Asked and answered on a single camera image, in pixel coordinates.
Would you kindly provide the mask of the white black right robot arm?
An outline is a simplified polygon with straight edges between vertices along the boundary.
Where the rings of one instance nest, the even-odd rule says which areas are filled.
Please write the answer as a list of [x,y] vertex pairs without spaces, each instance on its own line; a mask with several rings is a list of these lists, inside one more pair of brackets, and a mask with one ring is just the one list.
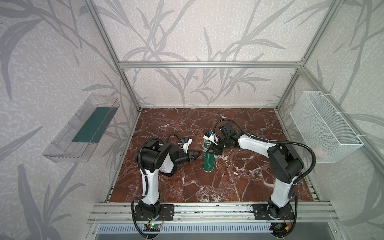
[[304,163],[294,146],[307,150],[306,145],[289,141],[264,140],[253,135],[236,133],[221,139],[212,131],[207,131],[203,138],[211,142],[207,153],[221,155],[225,148],[239,148],[267,157],[276,178],[267,207],[268,214],[271,219],[278,220],[290,211],[293,188],[301,179],[299,173],[304,168]]

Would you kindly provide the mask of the white shoelace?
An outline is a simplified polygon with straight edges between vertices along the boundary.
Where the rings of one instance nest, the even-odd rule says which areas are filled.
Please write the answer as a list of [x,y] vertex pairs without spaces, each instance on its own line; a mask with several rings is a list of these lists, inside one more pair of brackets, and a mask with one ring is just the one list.
[[213,157],[216,155],[215,154],[215,151],[214,151],[214,147],[212,145],[202,145],[202,152],[208,156],[208,155],[212,155]]

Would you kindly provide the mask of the green canvas sneaker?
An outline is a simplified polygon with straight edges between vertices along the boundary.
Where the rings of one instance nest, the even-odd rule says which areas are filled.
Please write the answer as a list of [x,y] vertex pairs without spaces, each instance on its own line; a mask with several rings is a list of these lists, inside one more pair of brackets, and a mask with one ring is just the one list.
[[[209,137],[204,135],[204,145],[211,145],[213,142],[210,141]],[[204,156],[203,170],[206,173],[210,173],[214,170],[215,167],[215,157],[212,155]]]

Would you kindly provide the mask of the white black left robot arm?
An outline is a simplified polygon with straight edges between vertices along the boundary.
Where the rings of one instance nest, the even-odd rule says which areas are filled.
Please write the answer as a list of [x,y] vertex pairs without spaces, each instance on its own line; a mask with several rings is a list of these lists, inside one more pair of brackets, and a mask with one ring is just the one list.
[[190,150],[191,143],[189,138],[182,140],[180,146],[152,138],[139,149],[136,160],[142,175],[143,196],[135,208],[138,219],[154,219],[161,212],[159,174],[173,177],[179,165],[192,163],[202,154],[201,151]]

